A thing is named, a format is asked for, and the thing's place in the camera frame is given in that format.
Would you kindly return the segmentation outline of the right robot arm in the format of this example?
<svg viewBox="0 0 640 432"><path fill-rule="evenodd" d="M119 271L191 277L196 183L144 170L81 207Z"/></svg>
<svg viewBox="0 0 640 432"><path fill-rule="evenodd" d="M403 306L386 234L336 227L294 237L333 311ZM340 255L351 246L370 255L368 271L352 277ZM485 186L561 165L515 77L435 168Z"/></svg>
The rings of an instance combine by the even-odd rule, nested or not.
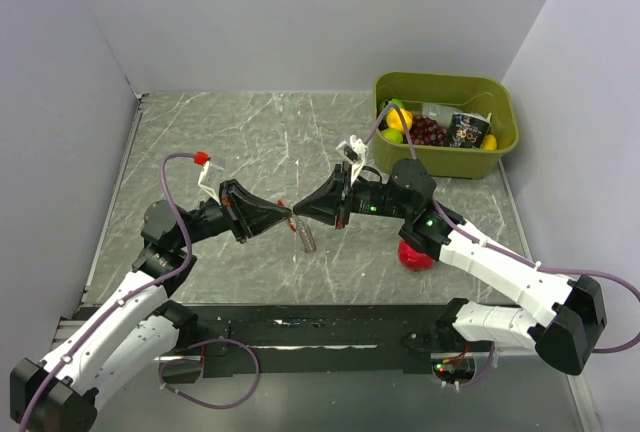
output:
<svg viewBox="0 0 640 432"><path fill-rule="evenodd" d="M444 348L455 351L479 341L522 347L565 374L581 374L606 326L600 284L585 274L543 272L440 206L435 190L435 180L416 159L398 161L388 180L377 182L352 178L344 162L293 211L337 229L355 213L401 219L399 235L412 249L470 274L512 302L503 307L451 301L436 328Z"/></svg>

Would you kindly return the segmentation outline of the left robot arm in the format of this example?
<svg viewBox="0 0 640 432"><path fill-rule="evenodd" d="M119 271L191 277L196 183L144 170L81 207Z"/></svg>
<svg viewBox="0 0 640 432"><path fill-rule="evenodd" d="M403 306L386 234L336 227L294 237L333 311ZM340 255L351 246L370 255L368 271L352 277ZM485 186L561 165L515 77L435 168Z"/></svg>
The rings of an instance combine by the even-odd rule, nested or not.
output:
<svg viewBox="0 0 640 432"><path fill-rule="evenodd" d="M290 216L235 180L190 211L171 196L149 206L144 247L111 296L40 361L24 359L12 370L10 415L20 430L88 431L111 397L154 358L191 351L197 316L171 297L195 265L193 244L225 232L245 242Z"/></svg>

